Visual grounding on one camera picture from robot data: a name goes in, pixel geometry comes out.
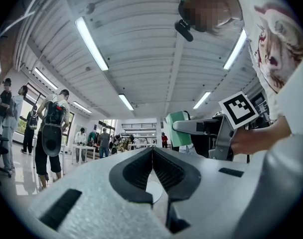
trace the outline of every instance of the table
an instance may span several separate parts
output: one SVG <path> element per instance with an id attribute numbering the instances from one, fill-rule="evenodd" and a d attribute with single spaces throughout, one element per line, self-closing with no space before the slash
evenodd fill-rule
<path id="1" fill-rule="evenodd" d="M 35 148 L 36 148 L 36 140 L 37 137 L 34 136 L 33 137 L 33 168 L 35 168 Z M 61 148 L 63 148 L 63 157 L 62 157 L 62 170 L 63 170 L 63 175 L 65 175 L 65 169 L 64 169 L 64 165 L 65 165 L 65 159 L 64 159 L 64 155 L 65 155 L 65 147 L 66 145 L 61 144 Z"/>
<path id="2" fill-rule="evenodd" d="M 82 159 L 82 149 L 85 151 L 85 162 L 87 162 L 87 150 L 92 149 L 93 150 L 93 160 L 95 160 L 95 149 L 96 147 L 90 147 L 90 146 L 82 146 L 82 145 L 72 145 L 72 164 L 73 164 L 73 154 L 74 154 L 74 148 L 78 148 L 80 150 L 80 159 Z"/>

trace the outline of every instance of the black bag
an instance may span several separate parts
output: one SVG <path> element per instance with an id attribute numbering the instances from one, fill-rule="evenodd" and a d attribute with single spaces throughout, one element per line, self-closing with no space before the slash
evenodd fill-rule
<path id="1" fill-rule="evenodd" d="M 37 113 L 33 113 L 31 111 L 31 117 L 29 118 L 27 122 L 27 126 L 31 130 L 36 130 L 37 129 Z"/>

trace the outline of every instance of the black slot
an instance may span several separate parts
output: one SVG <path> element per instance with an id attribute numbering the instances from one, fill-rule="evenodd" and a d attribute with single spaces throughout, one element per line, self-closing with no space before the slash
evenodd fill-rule
<path id="1" fill-rule="evenodd" d="M 82 192 L 78 190 L 68 189 L 40 218 L 40 221 L 57 230 L 81 195 Z"/>
<path id="2" fill-rule="evenodd" d="M 226 168 L 226 167 L 220 168 L 219 172 L 229 174 L 232 176 L 236 176 L 236 177 L 241 177 L 243 175 L 242 171 L 238 171 L 238 170 L 234 170 L 234 169 L 230 169 L 230 168 Z"/>

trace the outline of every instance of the white ceiling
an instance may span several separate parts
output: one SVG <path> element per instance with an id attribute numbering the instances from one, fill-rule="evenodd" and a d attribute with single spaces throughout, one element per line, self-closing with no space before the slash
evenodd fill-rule
<path id="1" fill-rule="evenodd" d="M 95 10 L 86 14 L 89 3 L 95 4 Z M 259 91 L 248 44 L 231 69 L 223 69 L 241 24 L 236 23 L 219 38 L 192 31 L 194 41 L 187 42 L 174 29 L 178 3 L 37 0 L 36 13 L 20 32 L 26 45 L 19 44 L 16 53 L 25 65 L 17 63 L 16 68 L 27 73 L 27 68 L 37 66 L 58 91 L 67 88 L 73 93 L 70 103 L 79 102 L 100 119 L 151 118 L 180 110 L 192 116 L 210 116 L 219 110 L 219 100 L 241 89 L 249 95 Z M 109 65 L 108 71 L 99 69 L 77 31 L 74 21 L 81 16 Z M 27 75 L 35 78 L 33 73 Z M 212 94 L 206 104 L 193 110 L 207 91 Z M 120 93 L 133 104 L 134 112 L 119 99 Z"/>

